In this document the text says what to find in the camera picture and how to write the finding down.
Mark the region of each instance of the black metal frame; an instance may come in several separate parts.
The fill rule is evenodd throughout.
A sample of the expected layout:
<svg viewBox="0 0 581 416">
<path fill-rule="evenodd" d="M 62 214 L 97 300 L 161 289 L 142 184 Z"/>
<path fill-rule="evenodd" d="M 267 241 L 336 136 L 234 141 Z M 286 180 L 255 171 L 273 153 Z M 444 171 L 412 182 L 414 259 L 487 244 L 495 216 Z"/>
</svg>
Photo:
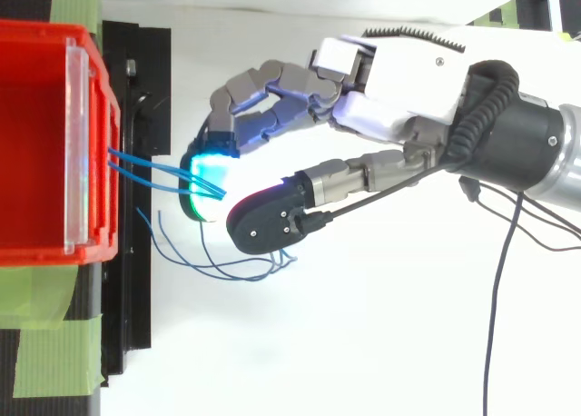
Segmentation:
<svg viewBox="0 0 581 416">
<path fill-rule="evenodd" d="M 122 109 L 121 146 L 150 160 L 171 143 L 171 31 L 103 22 L 103 58 Z M 136 64 L 135 75 L 128 61 Z M 151 169 L 123 167 L 151 181 Z M 151 217 L 151 190 L 120 180 L 119 253 L 103 264 L 103 376 L 125 370 L 129 350 L 151 347 L 151 240 L 136 208 Z"/>
</svg>

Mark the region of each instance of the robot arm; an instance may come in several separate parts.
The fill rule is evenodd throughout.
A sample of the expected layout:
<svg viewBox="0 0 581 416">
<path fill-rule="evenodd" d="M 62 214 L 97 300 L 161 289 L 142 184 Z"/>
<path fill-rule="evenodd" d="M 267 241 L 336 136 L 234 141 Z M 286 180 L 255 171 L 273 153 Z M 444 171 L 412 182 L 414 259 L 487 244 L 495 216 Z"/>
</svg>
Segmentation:
<svg viewBox="0 0 581 416">
<path fill-rule="evenodd" d="M 197 151 L 238 156 L 293 127 L 325 121 L 403 145 L 321 163 L 244 199 L 227 221 L 236 246 L 276 251 L 333 219 L 308 209 L 361 191 L 384 196 L 443 168 L 581 210 L 581 109 L 551 109 L 517 91 L 508 64 L 469 66 L 463 53 L 417 30 L 366 32 L 325 39 L 308 69 L 269 61 L 214 92 Z M 243 114 L 268 93 L 281 99 L 262 114 Z"/>
</svg>

